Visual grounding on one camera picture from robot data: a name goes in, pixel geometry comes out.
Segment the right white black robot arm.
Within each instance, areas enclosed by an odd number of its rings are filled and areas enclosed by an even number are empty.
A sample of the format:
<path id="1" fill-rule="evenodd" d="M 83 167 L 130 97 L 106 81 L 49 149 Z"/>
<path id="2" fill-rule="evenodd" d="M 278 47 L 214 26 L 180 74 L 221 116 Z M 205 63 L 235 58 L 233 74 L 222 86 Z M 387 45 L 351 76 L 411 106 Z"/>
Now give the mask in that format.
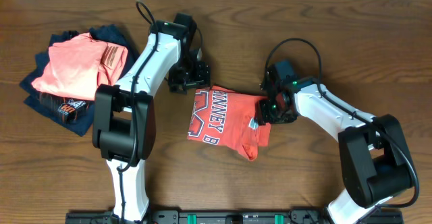
<path id="1" fill-rule="evenodd" d="M 328 223 L 363 223 L 381 208 L 405 208 L 388 200 L 419 190 L 419 179 L 399 121 L 376 117 L 344 102 L 318 79 L 265 78 L 267 99 L 257 107 L 257 121 L 281 124 L 305 117 L 335 138 L 344 190 L 327 205 Z"/>

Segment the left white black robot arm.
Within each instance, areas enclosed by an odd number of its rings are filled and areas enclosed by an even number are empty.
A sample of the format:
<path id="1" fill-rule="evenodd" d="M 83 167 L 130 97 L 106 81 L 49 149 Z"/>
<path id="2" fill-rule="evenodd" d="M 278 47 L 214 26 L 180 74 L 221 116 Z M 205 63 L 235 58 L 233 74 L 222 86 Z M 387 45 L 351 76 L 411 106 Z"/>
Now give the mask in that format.
<path id="1" fill-rule="evenodd" d="M 170 92 L 210 84 L 210 67 L 201 50 L 191 49 L 198 26 L 192 16 L 179 13 L 174 21 L 153 21 L 144 51 L 113 86 L 95 92 L 93 146 L 111 171 L 115 206 L 111 223 L 142 223 L 149 200 L 144 168 L 156 138 L 154 97 L 163 82 Z"/>

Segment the red-orange t-shirt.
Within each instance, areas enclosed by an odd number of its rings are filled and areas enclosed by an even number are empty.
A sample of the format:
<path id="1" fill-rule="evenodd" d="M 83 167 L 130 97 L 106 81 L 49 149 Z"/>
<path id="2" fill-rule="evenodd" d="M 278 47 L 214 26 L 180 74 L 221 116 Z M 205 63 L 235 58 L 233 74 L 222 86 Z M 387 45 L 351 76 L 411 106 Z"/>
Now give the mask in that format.
<path id="1" fill-rule="evenodd" d="M 263 96 L 220 86 L 197 89 L 187 139 L 226 146 L 249 161 L 269 143 L 271 124 L 259 125 L 256 105 Z"/>

